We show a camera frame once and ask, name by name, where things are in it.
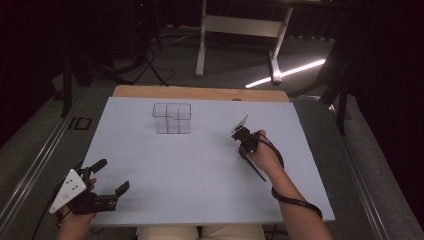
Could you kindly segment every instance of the person's right hand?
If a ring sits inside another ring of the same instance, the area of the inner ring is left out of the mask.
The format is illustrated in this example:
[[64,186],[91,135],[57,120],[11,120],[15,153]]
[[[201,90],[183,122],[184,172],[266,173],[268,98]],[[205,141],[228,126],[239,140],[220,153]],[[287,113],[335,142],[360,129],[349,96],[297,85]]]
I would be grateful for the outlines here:
[[[264,137],[266,136],[265,130],[259,130],[258,133],[260,139],[267,141]],[[283,168],[280,164],[280,161],[278,160],[277,154],[275,154],[275,152],[270,147],[262,142],[258,143],[256,152],[248,153],[246,157],[255,163],[255,165],[260,169],[264,170],[268,175],[272,170]]]

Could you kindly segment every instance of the table surface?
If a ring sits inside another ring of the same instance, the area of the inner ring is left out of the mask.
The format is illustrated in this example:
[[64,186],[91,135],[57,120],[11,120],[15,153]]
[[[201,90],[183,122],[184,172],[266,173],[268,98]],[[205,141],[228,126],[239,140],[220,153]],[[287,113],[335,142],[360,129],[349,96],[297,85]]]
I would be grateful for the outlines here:
[[[156,134],[150,127],[154,125],[150,107],[171,101],[169,97],[192,104],[192,133]],[[231,101],[234,98],[243,101]],[[103,179],[96,187],[98,194],[110,193],[125,180],[130,180],[131,187],[115,212],[100,213],[93,224],[283,222],[278,203],[270,194],[271,183],[263,182],[238,156],[239,143],[230,137],[230,129],[246,109],[252,115],[246,126],[257,130],[261,124],[267,125],[268,137],[285,156],[290,166],[286,171],[292,180],[307,199],[321,208],[325,220],[334,220],[296,111],[287,100],[281,91],[117,87],[105,107],[84,165],[101,158],[108,160],[108,167],[96,174]],[[255,120],[255,115],[266,114],[267,118]],[[278,126],[279,121],[290,124]],[[307,175],[296,174],[305,171]]]

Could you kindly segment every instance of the fluorescent light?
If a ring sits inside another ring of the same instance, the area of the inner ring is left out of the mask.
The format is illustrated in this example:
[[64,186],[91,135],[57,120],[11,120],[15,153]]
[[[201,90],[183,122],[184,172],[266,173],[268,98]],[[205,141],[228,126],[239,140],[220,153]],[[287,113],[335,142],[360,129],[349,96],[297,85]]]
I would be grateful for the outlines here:
[[[309,63],[309,64],[303,65],[301,67],[282,72],[282,73],[280,73],[280,77],[284,77],[284,76],[287,76],[287,75],[290,75],[290,74],[293,74],[293,73],[301,72],[301,71],[307,70],[309,68],[317,67],[317,66],[320,66],[324,63],[325,63],[325,59],[321,59],[319,61],[315,61],[313,63]],[[264,78],[262,80],[258,80],[256,82],[247,84],[246,88],[251,88],[251,87],[254,87],[254,86],[257,86],[259,84],[266,83],[266,82],[269,82],[269,81],[271,81],[271,78],[267,77],[267,78]]]

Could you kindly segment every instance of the gray floor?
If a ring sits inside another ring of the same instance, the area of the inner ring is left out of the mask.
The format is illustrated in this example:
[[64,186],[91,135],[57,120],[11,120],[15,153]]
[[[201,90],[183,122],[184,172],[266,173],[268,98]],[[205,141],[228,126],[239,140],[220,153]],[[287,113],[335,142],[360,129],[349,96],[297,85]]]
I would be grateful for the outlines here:
[[[211,34],[207,37],[204,76],[197,78],[194,74],[197,35],[178,40],[192,31],[197,30],[166,29],[168,33],[182,35],[162,38],[162,52],[157,50],[154,42],[151,43],[155,52],[153,65],[162,78],[171,76],[171,70],[175,73],[173,78],[167,80],[169,85],[243,89],[246,84],[269,76],[267,54],[273,48],[272,40],[259,41],[258,38],[236,36],[238,44],[227,44],[228,37]],[[333,42],[321,40],[287,39],[280,51],[279,65],[284,71],[325,58],[332,45]],[[312,83],[318,71],[319,67],[289,75],[279,86],[267,83],[254,89],[290,93]],[[132,80],[139,72],[123,77]],[[54,81],[60,83],[61,76]],[[148,70],[136,84],[158,83],[157,77]],[[25,191],[18,192],[26,200],[17,205],[7,205],[8,209],[12,209],[7,211],[12,215],[10,218],[5,218],[5,212],[2,212],[2,221],[9,220],[6,224],[2,223],[2,239],[30,238],[54,185],[69,168],[84,159],[104,104],[115,86],[98,76],[90,88],[74,88],[75,108],[69,113],[69,118],[59,117],[61,102],[47,102],[0,150],[2,208],[16,195],[13,194],[15,187],[25,185],[20,181],[28,179],[24,177],[31,165],[45,160],[36,166],[42,169],[41,174],[31,179],[32,184],[26,185],[28,188]],[[325,86],[307,95],[319,96],[323,89]],[[349,97],[346,137],[338,134],[331,111],[315,97],[304,96],[293,99],[293,102],[336,215],[337,220],[328,223],[335,239],[424,239],[355,99]],[[72,117],[93,119],[93,125],[87,131],[66,130]],[[58,129],[61,126],[65,128],[63,131]],[[57,132],[61,132],[60,136],[52,138],[55,134],[51,134]],[[43,148],[45,143],[51,143],[53,148]],[[55,239],[57,229],[54,225],[55,218],[46,214],[37,239]],[[90,234],[88,239],[131,239],[135,234],[134,228],[94,231],[100,233]],[[288,238],[278,236],[275,239]]]

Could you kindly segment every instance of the black strap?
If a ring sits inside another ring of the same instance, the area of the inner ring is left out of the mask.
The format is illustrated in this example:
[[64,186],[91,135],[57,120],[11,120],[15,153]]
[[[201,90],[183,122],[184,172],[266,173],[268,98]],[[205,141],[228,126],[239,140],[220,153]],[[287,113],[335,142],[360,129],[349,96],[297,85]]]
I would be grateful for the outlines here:
[[290,203],[290,204],[298,205],[298,206],[305,207],[305,208],[309,208],[309,209],[315,211],[318,214],[318,216],[322,219],[322,212],[317,206],[310,204],[308,202],[305,202],[305,201],[298,200],[298,199],[283,197],[280,194],[278,194],[275,191],[274,188],[272,188],[271,193],[272,193],[272,196],[275,199],[277,199],[278,201],[283,202],[283,203]]

